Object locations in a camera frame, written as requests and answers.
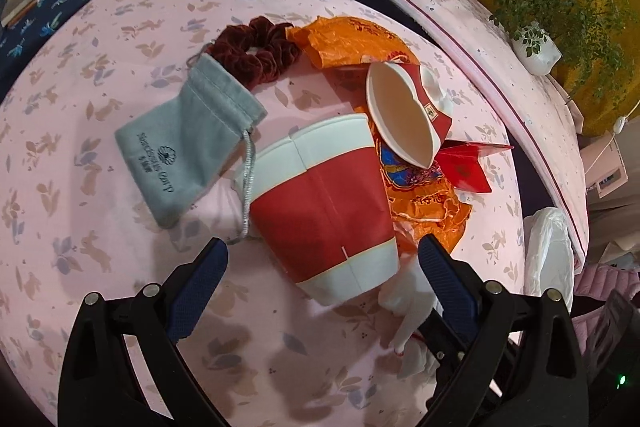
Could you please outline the dark red velvet scrunchie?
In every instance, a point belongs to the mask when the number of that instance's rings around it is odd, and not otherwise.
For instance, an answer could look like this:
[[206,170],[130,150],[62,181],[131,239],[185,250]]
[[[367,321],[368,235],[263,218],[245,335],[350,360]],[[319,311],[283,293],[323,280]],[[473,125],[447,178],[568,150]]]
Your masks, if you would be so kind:
[[204,52],[252,91],[278,80],[302,55],[299,46],[286,38],[292,27],[290,23],[274,24],[261,15],[247,25],[227,26]]

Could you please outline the pink rabbit print tablecloth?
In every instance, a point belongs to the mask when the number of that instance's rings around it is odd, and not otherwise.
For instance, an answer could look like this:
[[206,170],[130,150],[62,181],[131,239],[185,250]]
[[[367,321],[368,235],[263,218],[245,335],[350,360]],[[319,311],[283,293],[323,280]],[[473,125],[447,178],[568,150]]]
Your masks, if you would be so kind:
[[[129,297],[233,236],[232,173],[170,230],[157,226],[115,132],[176,96],[186,62],[226,26],[263,15],[306,25],[351,15],[393,31],[447,91],[456,140],[506,143],[506,127],[450,58],[357,0],[91,0],[39,51],[1,106],[1,351],[46,418],[70,329],[90,291]],[[398,323],[374,294],[308,299],[250,237],[179,348],[235,426],[412,426],[432,386],[399,379]]]

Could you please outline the orange plastic snack bag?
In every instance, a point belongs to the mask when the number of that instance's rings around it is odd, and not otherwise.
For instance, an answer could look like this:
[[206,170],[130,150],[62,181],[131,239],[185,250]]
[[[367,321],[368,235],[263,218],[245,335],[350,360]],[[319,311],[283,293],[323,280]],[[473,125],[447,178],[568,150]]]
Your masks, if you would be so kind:
[[398,35],[354,16],[318,16],[307,26],[288,28],[286,38],[306,54],[316,69],[420,63]]

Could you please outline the red envelope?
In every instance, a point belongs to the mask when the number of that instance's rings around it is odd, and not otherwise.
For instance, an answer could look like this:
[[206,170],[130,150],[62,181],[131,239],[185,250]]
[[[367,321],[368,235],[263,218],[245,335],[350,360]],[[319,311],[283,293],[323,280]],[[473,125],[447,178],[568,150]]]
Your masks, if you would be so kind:
[[447,180],[459,190],[486,194],[491,187],[480,165],[480,158],[512,150],[510,144],[447,140],[435,160]]

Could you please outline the orange printed wrapper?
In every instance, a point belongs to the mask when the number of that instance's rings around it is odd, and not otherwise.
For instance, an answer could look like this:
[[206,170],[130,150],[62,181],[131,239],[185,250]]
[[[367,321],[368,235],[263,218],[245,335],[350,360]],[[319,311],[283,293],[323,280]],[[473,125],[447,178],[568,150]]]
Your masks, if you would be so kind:
[[399,254],[415,254],[422,237],[430,234],[451,254],[472,206],[461,202],[437,161],[428,169],[409,164],[384,142],[367,109],[357,106],[355,112],[369,119]]

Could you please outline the white pot green plant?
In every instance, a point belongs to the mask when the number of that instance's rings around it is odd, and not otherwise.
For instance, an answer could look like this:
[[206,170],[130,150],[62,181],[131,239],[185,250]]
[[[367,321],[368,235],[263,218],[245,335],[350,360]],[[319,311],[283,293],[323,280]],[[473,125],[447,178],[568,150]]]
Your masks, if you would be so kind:
[[554,43],[575,73],[570,94],[588,88],[620,103],[634,75],[623,34],[639,23],[630,0],[492,0],[491,23],[524,46],[527,58]]

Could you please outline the crushed red white paper cup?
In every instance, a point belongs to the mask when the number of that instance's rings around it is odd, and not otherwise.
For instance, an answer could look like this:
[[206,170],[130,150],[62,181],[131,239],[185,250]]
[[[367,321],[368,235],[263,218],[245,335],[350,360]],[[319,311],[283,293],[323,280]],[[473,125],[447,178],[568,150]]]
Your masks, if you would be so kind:
[[452,103],[424,65],[374,63],[367,106],[378,133],[409,164],[427,169],[452,126]]

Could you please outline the pink puffer jacket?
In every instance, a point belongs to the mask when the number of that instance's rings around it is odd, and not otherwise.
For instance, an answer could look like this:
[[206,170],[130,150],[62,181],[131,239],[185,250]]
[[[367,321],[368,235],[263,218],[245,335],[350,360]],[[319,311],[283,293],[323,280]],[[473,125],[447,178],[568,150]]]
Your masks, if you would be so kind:
[[606,300],[617,291],[629,301],[639,297],[639,273],[612,265],[585,265],[574,280],[572,317],[580,353],[587,351],[589,336],[596,329]]

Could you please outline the grey drawstring pouch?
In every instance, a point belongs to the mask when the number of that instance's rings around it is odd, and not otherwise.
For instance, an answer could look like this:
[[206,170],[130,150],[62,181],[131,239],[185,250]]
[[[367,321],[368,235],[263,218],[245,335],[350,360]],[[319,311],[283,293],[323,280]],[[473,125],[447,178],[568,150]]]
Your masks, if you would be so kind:
[[122,158],[157,225],[173,227],[244,147],[240,199],[247,236],[255,179],[253,131],[267,116],[254,94],[213,57],[201,54],[179,94],[115,132]]

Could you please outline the white plastic trash bag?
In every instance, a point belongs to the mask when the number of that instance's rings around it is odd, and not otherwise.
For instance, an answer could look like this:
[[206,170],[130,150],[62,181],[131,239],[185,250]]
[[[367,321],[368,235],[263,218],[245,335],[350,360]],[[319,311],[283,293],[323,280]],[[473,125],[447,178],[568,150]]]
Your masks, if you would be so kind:
[[540,297],[547,289],[560,292],[572,311],[574,253],[565,213],[555,207],[538,210],[524,219],[526,295]]

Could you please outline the pink floral bed cover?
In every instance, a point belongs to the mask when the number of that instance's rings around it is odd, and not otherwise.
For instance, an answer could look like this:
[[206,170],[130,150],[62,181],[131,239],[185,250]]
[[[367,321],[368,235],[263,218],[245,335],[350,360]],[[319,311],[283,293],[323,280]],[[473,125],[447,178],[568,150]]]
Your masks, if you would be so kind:
[[390,0],[418,23],[484,95],[565,212],[575,268],[587,258],[584,165],[574,119],[556,83],[530,75],[477,0]]

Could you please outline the pink appliance box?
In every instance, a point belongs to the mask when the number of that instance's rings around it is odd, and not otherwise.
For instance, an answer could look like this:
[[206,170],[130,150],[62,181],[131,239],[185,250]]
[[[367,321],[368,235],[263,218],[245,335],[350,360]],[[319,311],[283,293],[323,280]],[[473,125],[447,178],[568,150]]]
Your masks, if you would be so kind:
[[589,197],[605,198],[628,181],[620,147],[611,132],[605,132],[582,147],[580,157]]

